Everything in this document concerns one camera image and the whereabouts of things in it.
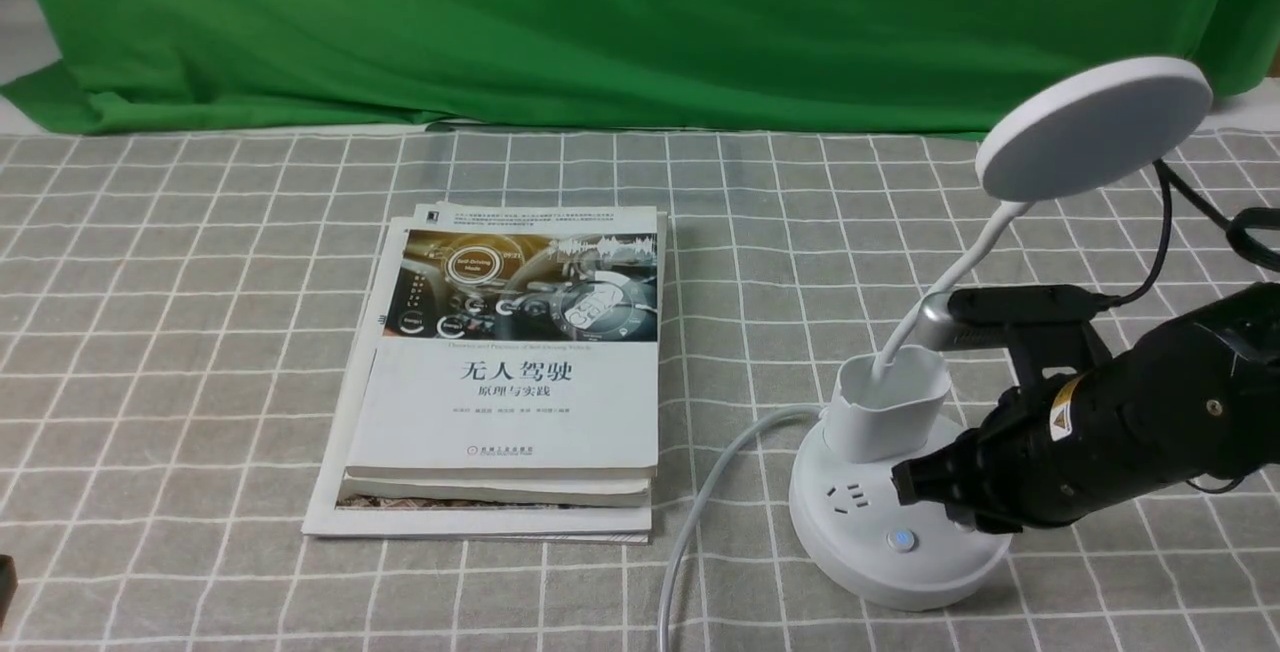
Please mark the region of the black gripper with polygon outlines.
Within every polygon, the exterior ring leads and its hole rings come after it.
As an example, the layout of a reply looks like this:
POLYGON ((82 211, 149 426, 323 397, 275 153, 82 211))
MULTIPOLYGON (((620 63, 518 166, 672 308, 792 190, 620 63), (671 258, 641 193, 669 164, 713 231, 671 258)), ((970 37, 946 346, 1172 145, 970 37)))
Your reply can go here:
POLYGON ((1117 357, 1047 391, 1024 389, 945 453, 896 462, 897 502, 945 505, 991 535, 1069 526, 1161 487, 1157 357, 1117 357))

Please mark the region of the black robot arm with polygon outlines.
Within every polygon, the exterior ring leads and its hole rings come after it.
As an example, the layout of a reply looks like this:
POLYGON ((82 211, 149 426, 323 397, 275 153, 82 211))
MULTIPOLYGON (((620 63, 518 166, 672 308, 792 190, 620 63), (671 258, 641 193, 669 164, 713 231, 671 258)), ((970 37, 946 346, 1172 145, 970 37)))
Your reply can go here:
POLYGON ((897 462, 901 505, 989 534, 1070 526, 1201 477, 1233 489, 1277 462, 1277 286, 1256 283, 1111 354, 1073 286, 960 289, 946 350, 1006 348, 1016 384, 984 421, 897 462))

